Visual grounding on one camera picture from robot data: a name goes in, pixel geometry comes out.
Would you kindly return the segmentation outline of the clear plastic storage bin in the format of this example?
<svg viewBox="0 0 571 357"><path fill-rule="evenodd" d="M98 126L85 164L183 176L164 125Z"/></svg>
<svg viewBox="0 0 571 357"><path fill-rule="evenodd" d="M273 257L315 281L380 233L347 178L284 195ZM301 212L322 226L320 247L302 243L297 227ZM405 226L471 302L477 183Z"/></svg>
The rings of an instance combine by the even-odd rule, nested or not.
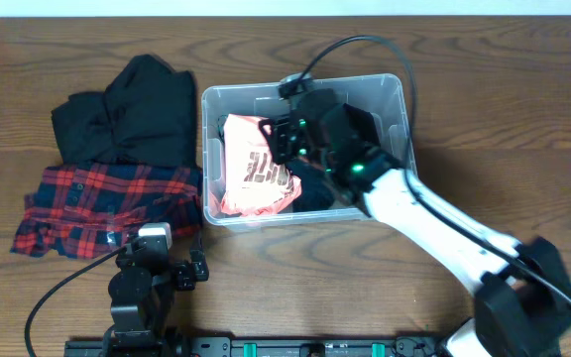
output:
<svg viewBox="0 0 571 357"><path fill-rule="evenodd" d="M333 89L339 100L370 112L382 148L398 159L404 155L407 140L407 113L400 79L391 73L315 79L316 88ZM226 164L223 125L229 114L275 117L288 113L280 100L276 82L219 85L207 88L202 105L203 213L215 226L240 232L268 226L365 220L358 208L340 202L326 210L294 212L286 208L268 216L235 216L221 211L225 193Z"/></svg>

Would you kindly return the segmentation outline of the dark navy garment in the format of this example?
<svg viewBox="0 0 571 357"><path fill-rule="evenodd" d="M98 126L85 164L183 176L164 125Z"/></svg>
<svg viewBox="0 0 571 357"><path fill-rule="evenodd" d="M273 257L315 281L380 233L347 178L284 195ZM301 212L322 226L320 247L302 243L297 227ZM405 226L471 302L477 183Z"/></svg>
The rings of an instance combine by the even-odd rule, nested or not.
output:
<svg viewBox="0 0 571 357"><path fill-rule="evenodd" d="M291 161L286 167L300 179L301 194L292 203L294 212L327 210L334 204L334 194L324 184L323 171L300 160Z"/></svg>

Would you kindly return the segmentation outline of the black cloth with tape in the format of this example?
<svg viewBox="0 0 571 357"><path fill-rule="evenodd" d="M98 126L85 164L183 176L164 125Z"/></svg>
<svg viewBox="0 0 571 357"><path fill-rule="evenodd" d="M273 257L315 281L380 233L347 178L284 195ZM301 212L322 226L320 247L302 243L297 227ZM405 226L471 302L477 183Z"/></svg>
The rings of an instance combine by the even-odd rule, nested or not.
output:
<svg viewBox="0 0 571 357"><path fill-rule="evenodd" d="M380 139L372 113L345 103L343 105L349 117L350 127L357 132L360 139L380 146Z"/></svg>

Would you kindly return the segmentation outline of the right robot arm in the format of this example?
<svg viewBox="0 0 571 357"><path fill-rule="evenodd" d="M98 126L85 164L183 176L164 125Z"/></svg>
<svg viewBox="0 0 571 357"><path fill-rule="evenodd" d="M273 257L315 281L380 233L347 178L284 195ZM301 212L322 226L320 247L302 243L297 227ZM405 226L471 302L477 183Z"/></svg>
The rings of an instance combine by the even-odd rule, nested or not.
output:
<svg viewBox="0 0 571 357"><path fill-rule="evenodd" d="M571 328L571 281L560 254L538 237L523 244L474 220L385 151L366 113L307 74L283 79L288 114L259 128L274 159L304 157L347 203L413 241L474 299L474 315L441 345L448 356L550 356Z"/></svg>

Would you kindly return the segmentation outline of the red navy plaid shirt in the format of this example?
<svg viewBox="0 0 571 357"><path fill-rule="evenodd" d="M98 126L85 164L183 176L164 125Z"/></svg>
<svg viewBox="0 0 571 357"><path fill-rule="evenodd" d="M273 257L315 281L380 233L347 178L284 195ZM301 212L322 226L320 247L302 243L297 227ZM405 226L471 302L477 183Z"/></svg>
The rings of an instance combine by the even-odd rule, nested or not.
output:
<svg viewBox="0 0 571 357"><path fill-rule="evenodd" d="M195 168L48 167L38 189L25 196L11 251L94 259L125 245L143 225L160 222L170 226L172 238L192 236L202 227L201 190Z"/></svg>

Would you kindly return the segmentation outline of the pink printed t-shirt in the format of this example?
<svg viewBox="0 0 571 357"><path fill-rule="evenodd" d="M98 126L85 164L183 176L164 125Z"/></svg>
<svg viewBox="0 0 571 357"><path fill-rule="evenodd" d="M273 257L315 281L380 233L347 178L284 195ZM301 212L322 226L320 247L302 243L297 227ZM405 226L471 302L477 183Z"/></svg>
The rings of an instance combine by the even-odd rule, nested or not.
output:
<svg viewBox="0 0 571 357"><path fill-rule="evenodd" d="M230 114L223 125L225 191L221 211L228 215L274 215L302 193L301 179L277 165L259 130L258 116Z"/></svg>

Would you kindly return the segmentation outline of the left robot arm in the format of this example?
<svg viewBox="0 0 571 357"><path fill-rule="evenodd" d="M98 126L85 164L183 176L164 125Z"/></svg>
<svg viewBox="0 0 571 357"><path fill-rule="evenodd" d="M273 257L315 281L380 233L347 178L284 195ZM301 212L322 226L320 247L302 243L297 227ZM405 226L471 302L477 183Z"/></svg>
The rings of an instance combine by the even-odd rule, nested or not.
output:
<svg viewBox="0 0 571 357"><path fill-rule="evenodd" d="M147 224L118 254L120 269L110 281L110 312L115 340L105 343L108 356L175 356L181 342L166 320L177 292L192 291L209 279L202 237L196 233L188 260L170 255L171 232Z"/></svg>

